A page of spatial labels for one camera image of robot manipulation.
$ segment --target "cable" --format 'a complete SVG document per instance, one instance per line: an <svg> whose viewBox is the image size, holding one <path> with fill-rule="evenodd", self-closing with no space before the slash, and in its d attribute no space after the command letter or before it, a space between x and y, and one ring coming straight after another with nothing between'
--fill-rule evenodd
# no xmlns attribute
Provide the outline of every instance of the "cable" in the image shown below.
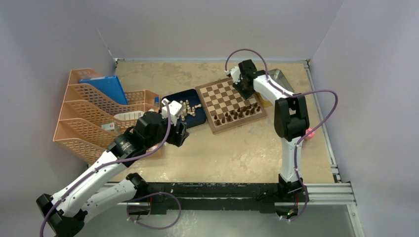
<svg viewBox="0 0 419 237"><path fill-rule="evenodd" d="M137 225L141 225L141 226L147 227L147 228L152 229L152 230L165 230L165 229L168 229L168 228L174 226L177 223L177 221L180 219L180 214L181 214L182 210L180 208L180 202L179 202L179 200L173 194L165 193L165 192L153 193L153 194L149 194L149 195L146 195L146 196L143 196L143 197L132 199L132 200L130 200L130 202L132 202L132 201L139 201L139 200L142 200L144 198L148 198L148 197L152 197L152 196L156 196L156 195L168 195L168 196L170 196L171 198L173 198L176 201L177 205L179 206L179 213L177 215L176 220L173 221L173 223L171 223L170 225L165 226L165 227L154 227L154 226L149 226L149 225L143 224L143 223L141 223L139 221L134 220L132 217L130 217L129 210L128 210L128 208L130 206L127 206L126 207L126 214L128 216L127 221L128 220L129 221L132 221L132 222L136 223Z"/></svg>
<svg viewBox="0 0 419 237"><path fill-rule="evenodd" d="M325 122L326 122L326 120L328 120L329 118L330 118L330 116L332 115L332 113L335 111L335 109L336 109L336 106L337 106L337 102L338 102L338 97L337 97L337 94L336 94L336 92L334 92L334 91L332 91L332 90L327 90L327 89L322 89L322 90L313 90L313 91L309 91L309 92L305 92L305 93L301 93L301 94L295 94L295 95L292 95L292 94L288 94L288 93L286 93L284 90L282 90L282 89L280 89L279 87L277 87L274 83L272 83L272 81L269 79L269 75L268 75L268 66L266 65L266 62L265 62L265 60L263 59L263 57L258 53L258 52L256 52L256 51L254 51L254 50L252 50L252 49L248 49L248 48L242 48L242 49L238 49L238 50L236 50L236 51L234 51L234 52L232 52L229 56L228 56L228 58L227 58L227 60L226 60L226 62L225 62L225 71L227 72L228 70L227 70L227 63L228 63L228 60L231 58L231 56L233 56L233 54L235 54L235 53L237 53L237 52L240 52L240 51L250 51L250 52L253 52L253 53L255 53L257 56L259 56L259 58L262 60L262 62L263 62L263 65L265 66L265 75L266 75L266 79L268 80L268 83L272 86L272 87L274 87L276 90L278 90L279 92L281 92L282 94L284 94L284 95L286 95L286 96L288 96L288 97L291 97L291 98L298 98L298 97L302 97L302 96L306 96L306 95L310 95L310 94L315 94L315 93L319 93L319 92L329 92L329 93L332 93L334 96L335 96L335 104L333 105L333 107L332 107L332 109L330 110L330 112L328 113L328 115L317 125L317 126L315 126L311 131L309 131L309 132L307 132L304 136L302 136L297 142L296 142L296 144L295 144L295 147L294 147L294 169L296 170L296 175L297 175L297 178L298 178L298 181L301 183L301 186L302 186L302 188L303 188L303 190L304 190L304 192L305 192L305 202L304 202L304 206L303 206L303 208L302 208L302 210L301 210L301 212L299 212L298 213L298 215L297 216L295 216L294 218L292 218L292 219L289 219L289 221L294 221L294 220L296 220L296 219L298 219L302 214L303 214L303 212L305 211L305 209L306 209L306 207L307 207L307 203L308 203L308 190L307 190L307 187L304 185L304 183L303 183L303 181L302 181L302 179L301 179L301 177L300 177L300 174L297 172L297 170L298 170L298 166L297 166L297 149L298 149L298 146L299 146L299 144L308 136L308 135L310 135L312 132L314 132L317 128L319 128L321 125L323 125Z"/></svg>
<svg viewBox="0 0 419 237"><path fill-rule="evenodd" d="M168 115L170 115L170 110L169 110L169 105L166 101L163 101L163 103L165 104L167 110L168 110ZM127 158L127 159L119 159L119 160L115 160L115 161L111 161L108 163L104 163L100 166L98 166L96 168L96 170L100 170L108 165L111 164L119 164L119 163L123 163L123 162L129 162L129 161L136 161L139 160L141 158L147 157L151 154L153 154L154 152L156 152L158 149L160 149L163 144L166 142L166 140L169 137L169 133L170 133L170 124L171 124L171 120L170 120L170 116L168 116L168 129L166 131L165 137L163 138L162 142L151 152L137 156L137 157L132 157L132 158ZM48 211L48 213L45 215L42 224L41 224L41 229L40 229L40 237L43 237L43 230L45 229L45 225L48 222L49 217L51 216L53 210L55 210L59 204L61 204L62 202L65 202L65 198L76 188L78 187L81 183L83 183L87 178L89 178L91 175L95 174L94 171L88 173L87 175L83 176L79 181L77 181L73 186L71 186L64 194L63 196L61 196L61 198L51 207L51 209Z"/></svg>

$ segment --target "blue folder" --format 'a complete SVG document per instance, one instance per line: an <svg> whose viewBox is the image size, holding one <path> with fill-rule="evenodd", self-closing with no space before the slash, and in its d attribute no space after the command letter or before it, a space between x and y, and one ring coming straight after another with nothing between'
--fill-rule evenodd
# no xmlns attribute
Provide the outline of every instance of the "blue folder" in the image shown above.
<svg viewBox="0 0 419 237"><path fill-rule="evenodd" d="M79 83L87 83L100 90L103 94L120 105L128 105L124 90L119 82L118 76L81 79Z"/></svg>

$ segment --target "beige tabletop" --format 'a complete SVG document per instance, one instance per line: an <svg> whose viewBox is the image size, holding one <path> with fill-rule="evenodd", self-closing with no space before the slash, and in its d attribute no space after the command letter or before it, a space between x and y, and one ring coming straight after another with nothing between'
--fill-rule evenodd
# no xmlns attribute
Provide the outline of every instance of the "beige tabletop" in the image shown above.
<svg viewBox="0 0 419 237"><path fill-rule="evenodd" d="M295 92L310 90L303 64L272 63L279 68ZM116 75L124 91L150 90L160 97L195 88L225 78L223 63L144 63L120 62ZM307 96L310 127L319 123L312 96ZM137 172L149 182L278 182L282 147L274 126L274 107L258 121L213 135L208 122L189 128L182 147L162 147L159 158L144 158L112 181ZM334 183L325 139L321 129L303 142L301 170L306 183Z"/></svg>

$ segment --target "black metal frame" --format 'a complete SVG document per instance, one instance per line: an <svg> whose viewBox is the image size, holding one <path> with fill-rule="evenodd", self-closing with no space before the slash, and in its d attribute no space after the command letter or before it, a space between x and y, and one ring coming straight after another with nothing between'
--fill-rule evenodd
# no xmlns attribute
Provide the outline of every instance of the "black metal frame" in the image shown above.
<svg viewBox="0 0 419 237"><path fill-rule="evenodd" d="M138 174L130 175L141 179ZM179 200L182 210L253 210L287 216L290 208L285 211L279 209L275 207L276 202L294 203L297 199L296 196L300 200L305 199L302 189L287 193L280 183L150 182L147 186L143 185L142 187L138 189L136 198L158 192L171 193ZM150 214L166 214L167 210L177 209L178 205L171 197L154 196Z"/></svg>

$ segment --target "blue tray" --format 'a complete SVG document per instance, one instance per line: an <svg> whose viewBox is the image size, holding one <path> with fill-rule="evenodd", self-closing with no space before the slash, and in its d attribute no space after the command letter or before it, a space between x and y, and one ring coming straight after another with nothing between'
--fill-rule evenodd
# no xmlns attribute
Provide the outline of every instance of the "blue tray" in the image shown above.
<svg viewBox="0 0 419 237"><path fill-rule="evenodd" d="M168 95L162 98L163 99L168 99L169 101L175 100L177 102L179 101L189 101L189 106L195 106L198 104L202 104L201 101L199 100L199 96L196 92L196 90L194 89L190 89L190 90L185 90L185 91L181 91L172 95ZM207 116L205 115L205 111L203 107L197 108L195 110L195 116L191 116L188 115L185 117L185 122L187 123L187 128L191 128L191 127L195 127L198 125L201 125L203 123L205 123L205 121L207 120Z"/></svg>

